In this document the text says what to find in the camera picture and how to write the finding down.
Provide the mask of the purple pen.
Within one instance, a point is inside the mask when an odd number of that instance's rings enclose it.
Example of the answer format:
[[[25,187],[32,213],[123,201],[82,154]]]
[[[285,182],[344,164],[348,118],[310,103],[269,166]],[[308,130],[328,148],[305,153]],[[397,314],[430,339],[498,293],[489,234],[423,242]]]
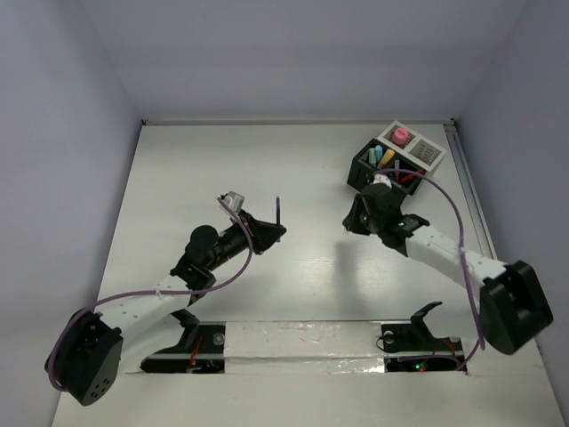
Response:
[[[281,198],[276,195],[276,225],[282,225],[281,223]]]

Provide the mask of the green highlighter marker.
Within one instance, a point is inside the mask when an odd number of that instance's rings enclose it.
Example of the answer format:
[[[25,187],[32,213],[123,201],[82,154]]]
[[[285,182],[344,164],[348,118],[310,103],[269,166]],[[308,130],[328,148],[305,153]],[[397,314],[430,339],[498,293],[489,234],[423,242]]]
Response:
[[[377,158],[375,155],[375,149],[369,149],[368,150],[368,163],[370,165],[376,165],[377,162]]]

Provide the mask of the orange highlighter marker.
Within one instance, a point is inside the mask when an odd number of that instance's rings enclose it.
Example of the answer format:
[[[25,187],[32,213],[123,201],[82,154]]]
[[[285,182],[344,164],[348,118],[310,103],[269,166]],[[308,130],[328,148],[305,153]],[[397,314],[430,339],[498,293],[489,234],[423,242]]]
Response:
[[[385,168],[389,164],[389,162],[393,159],[395,154],[396,152],[394,150],[387,149],[386,152],[381,157],[381,160],[379,161],[378,168],[379,169]]]

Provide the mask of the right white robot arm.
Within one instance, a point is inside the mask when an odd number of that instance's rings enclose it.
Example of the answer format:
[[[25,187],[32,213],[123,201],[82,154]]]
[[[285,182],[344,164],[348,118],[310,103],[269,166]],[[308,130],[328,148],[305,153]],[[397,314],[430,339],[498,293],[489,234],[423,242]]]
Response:
[[[552,310],[531,265],[507,264],[466,249],[459,213],[455,242],[419,215],[403,214],[401,204],[394,187],[368,184],[354,196],[342,225],[350,233],[379,238],[385,247],[464,287],[480,346],[488,343],[512,355],[552,324]]]

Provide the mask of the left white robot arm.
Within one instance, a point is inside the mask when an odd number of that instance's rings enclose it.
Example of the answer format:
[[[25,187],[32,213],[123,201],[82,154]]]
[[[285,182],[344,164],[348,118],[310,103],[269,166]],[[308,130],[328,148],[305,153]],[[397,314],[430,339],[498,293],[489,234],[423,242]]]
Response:
[[[255,219],[245,210],[232,213],[223,231],[195,228],[168,276],[149,290],[112,295],[76,311],[49,354],[44,369],[51,386],[86,407],[109,390],[119,372],[123,350],[169,316],[166,341],[178,351],[196,343],[192,316],[184,310],[220,289],[214,271],[240,253],[263,254],[286,232],[284,225]]]

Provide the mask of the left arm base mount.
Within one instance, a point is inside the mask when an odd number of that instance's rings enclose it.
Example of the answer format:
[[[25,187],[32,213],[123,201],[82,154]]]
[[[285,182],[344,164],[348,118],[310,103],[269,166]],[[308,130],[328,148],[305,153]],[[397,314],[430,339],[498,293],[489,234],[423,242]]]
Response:
[[[224,374],[225,323],[201,323],[188,310],[171,315],[182,327],[179,341],[145,358],[140,369],[146,374]]]

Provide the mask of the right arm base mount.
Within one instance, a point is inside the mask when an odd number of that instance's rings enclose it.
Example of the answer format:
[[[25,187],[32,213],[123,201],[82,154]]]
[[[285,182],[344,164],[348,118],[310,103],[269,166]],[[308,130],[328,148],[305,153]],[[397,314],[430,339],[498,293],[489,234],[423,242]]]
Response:
[[[425,323],[426,316],[442,302],[431,302],[408,320],[381,325],[375,346],[383,352],[388,373],[466,372],[461,339],[435,337]]]

